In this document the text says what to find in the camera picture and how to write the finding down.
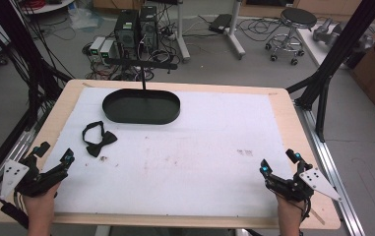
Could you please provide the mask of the black computer tower green sticker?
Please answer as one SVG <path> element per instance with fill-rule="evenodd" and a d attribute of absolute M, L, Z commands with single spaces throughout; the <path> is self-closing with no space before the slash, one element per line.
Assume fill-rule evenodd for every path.
<path fill-rule="evenodd" d="M 139 26 L 138 10 L 124 9 L 118 15 L 114 34 L 121 58 L 137 58 L 137 46 L 140 34 Z"/>

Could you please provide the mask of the black metal frame post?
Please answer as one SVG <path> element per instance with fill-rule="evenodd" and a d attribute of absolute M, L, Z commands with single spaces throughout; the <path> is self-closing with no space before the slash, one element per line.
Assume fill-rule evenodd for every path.
<path fill-rule="evenodd" d="M 374 20 L 375 0 L 362 0 L 319 68 L 307 79 L 286 89 L 288 93 L 304 89 L 303 94 L 295 100 L 295 104 L 303 110 L 310 111 L 314 101 L 318 100 L 315 134 L 322 143 L 325 141 L 324 125 L 330 82 L 352 47 Z"/>
<path fill-rule="evenodd" d="M 0 0 L 0 27 L 9 38 L 8 45 L 0 38 L 0 46 L 29 88 L 28 131 L 38 123 L 39 109 L 46 111 L 59 98 L 63 90 L 60 82 L 66 84 L 72 77 L 44 60 L 11 0 Z"/>

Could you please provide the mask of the round white table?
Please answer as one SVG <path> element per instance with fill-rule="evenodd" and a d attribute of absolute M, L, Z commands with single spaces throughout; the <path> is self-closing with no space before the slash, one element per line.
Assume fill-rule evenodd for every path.
<path fill-rule="evenodd" d="M 74 5 L 75 0 L 61 0 L 58 4 L 45 4 L 44 6 L 40 8 L 27 8 L 23 7 L 22 11 L 27 15 L 33 15 L 33 14 L 42 14 L 42 13 L 48 13 L 52 11 L 56 11 L 62 8 L 66 8 L 69 5 Z"/>

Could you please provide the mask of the person's left hand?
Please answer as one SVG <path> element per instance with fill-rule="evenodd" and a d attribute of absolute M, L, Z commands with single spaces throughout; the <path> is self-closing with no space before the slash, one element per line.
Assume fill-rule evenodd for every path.
<path fill-rule="evenodd" d="M 24 196 L 30 227 L 51 224 L 54 217 L 54 199 L 59 187 L 60 184 L 56 184 L 40 196 Z"/>

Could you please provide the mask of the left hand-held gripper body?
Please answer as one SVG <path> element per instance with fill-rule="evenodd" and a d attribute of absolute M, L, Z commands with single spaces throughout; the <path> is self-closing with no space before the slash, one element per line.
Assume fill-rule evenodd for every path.
<path fill-rule="evenodd" d="M 6 199 L 12 191 L 37 197 L 61 181 L 60 164 L 45 173 L 41 173 L 36 164 L 37 157 L 33 155 L 19 161 L 7 160 L 3 169 L 0 198 Z"/>

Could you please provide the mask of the black bow tie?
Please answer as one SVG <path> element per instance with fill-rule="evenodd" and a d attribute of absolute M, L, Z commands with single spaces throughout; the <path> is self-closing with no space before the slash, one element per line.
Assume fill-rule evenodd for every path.
<path fill-rule="evenodd" d="M 88 154 L 93 157 L 98 157 L 103 147 L 117 141 L 113 133 L 104 130 L 102 121 L 88 124 L 82 132 L 82 139 Z"/>

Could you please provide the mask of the black T-shaped stand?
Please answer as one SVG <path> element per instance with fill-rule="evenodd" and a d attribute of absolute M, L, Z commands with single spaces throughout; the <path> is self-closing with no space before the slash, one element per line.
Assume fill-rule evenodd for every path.
<path fill-rule="evenodd" d="M 141 68 L 141 82 L 142 82 L 142 89 L 146 90 L 146 79 L 145 79 L 145 69 L 146 68 L 158 68 L 158 69 L 165 69 L 168 71 L 168 74 L 171 70 L 176 70 L 178 68 L 177 64 L 173 63 L 159 63 L 159 62 L 152 62 L 152 61 L 142 61 L 142 60 L 132 60 L 132 59 L 115 59 L 115 58 L 106 58 L 104 61 L 107 64 L 112 65 L 121 65 L 121 66 L 137 66 Z"/>

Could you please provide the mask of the flat black box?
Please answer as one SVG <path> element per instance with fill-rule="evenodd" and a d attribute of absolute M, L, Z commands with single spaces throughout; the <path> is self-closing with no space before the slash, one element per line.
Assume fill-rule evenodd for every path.
<path fill-rule="evenodd" d="M 209 25 L 209 30 L 216 33 L 224 33 L 230 27 L 232 16 L 230 14 L 218 15 Z"/>

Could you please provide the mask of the black oval tray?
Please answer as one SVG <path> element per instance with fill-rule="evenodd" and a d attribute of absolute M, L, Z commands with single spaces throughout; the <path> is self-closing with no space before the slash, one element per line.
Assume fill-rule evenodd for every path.
<path fill-rule="evenodd" d="M 180 105 L 170 91 L 123 88 L 105 97 L 102 110 L 112 122 L 164 125 L 178 117 Z"/>

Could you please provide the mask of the clear plastic bag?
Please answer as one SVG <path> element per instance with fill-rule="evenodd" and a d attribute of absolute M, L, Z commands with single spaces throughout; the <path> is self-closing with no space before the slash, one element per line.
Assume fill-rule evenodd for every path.
<path fill-rule="evenodd" d="M 90 9 L 74 8 L 68 10 L 70 26 L 73 30 L 94 31 L 99 29 L 103 18 Z"/>

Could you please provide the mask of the white table mat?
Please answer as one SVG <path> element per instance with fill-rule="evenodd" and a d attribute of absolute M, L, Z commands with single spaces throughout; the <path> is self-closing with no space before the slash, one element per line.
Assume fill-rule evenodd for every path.
<path fill-rule="evenodd" d="M 292 171 L 272 94 L 181 91 L 180 114 L 166 125 L 114 123 L 101 109 L 108 88 L 86 88 L 44 167 L 75 156 L 55 209 L 64 213 L 270 217 L 277 201 L 259 168 Z M 82 132 L 102 121 L 117 141 L 88 154 Z"/>

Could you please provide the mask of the black round stool on wheels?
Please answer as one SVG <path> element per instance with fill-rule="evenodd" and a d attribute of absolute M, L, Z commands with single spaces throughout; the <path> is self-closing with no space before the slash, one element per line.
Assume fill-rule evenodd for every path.
<path fill-rule="evenodd" d="M 278 51 L 289 52 L 293 54 L 290 64 L 295 66 L 298 63 L 298 57 L 305 54 L 302 41 L 296 35 L 298 30 L 311 30 L 317 23 L 314 14 L 298 8 L 286 8 L 281 12 L 281 25 L 288 28 L 287 33 L 278 33 L 269 38 L 265 44 L 265 49 L 270 51 L 270 60 L 278 60 Z"/>

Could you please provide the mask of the white platform board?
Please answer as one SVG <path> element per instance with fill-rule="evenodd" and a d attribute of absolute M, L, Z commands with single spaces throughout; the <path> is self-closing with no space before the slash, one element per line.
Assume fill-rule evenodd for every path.
<path fill-rule="evenodd" d="M 309 55 L 319 66 L 326 58 L 332 47 L 327 46 L 324 42 L 316 42 L 313 40 L 313 31 L 321 24 L 315 25 L 312 29 L 299 29 L 297 35 L 302 39 L 303 45 L 307 49 Z M 329 30 L 332 30 L 336 24 L 331 23 Z"/>

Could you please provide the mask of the person's right hand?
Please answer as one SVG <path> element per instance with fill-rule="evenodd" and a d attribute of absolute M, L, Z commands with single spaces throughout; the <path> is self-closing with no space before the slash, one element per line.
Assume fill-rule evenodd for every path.
<path fill-rule="evenodd" d="M 279 226 L 282 228 L 298 228 L 305 211 L 305 202 L 289 201 L 284 196 L 276 194 L 278 201 Z"/>

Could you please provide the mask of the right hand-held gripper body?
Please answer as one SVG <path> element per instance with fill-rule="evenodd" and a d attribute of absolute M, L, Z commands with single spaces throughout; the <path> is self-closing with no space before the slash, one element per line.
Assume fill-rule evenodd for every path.
<path fill-rule="evenodd" d="M 284 196 L 287 200 L 296 202 L 309 200 L 314 192 L 321 193 L 338 202 L 342 199 L 318 168 L 312 168 L 301 174 L 296 173 L 293 179 L 285 180 L 277 176 L 276 183 L 265 181 L 265 184 L 269 190 Z"/>

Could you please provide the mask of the grey robot part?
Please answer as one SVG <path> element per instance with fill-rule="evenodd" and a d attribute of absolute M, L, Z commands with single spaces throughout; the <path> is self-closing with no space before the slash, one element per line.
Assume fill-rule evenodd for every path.
<path fill-rule="evenodd" d="M 329 26 L 332 22 L 333 19 L 328 18 L 323 24 L 317 27 L 313 31 L 313 40 L 316 42 L 322 41 L 327 46 L 332 47 L 344 30 L 344 25 L 342 23 L 337 23 L 332 30 L 329 30 Z"/>

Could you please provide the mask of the white power supply box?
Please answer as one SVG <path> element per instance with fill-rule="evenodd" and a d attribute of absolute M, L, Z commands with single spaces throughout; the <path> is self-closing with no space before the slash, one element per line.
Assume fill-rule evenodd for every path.
<path fill-rule="evenodd" d="M 104 41 L 105 41 L 104 36 L 99 36 L 94 40 L 94 42 L 90 46 L 91 56 L 97 56 L 99 54 L 99 51 L 102 48 Z"/>
<path fill-rule="evenodd" d="M 102 59 L 114 58 L 116 55 L 114 41 L 111 39 L 107 39 L 103 43 L 102 48 L 100 49 L 99 53 Z"/>

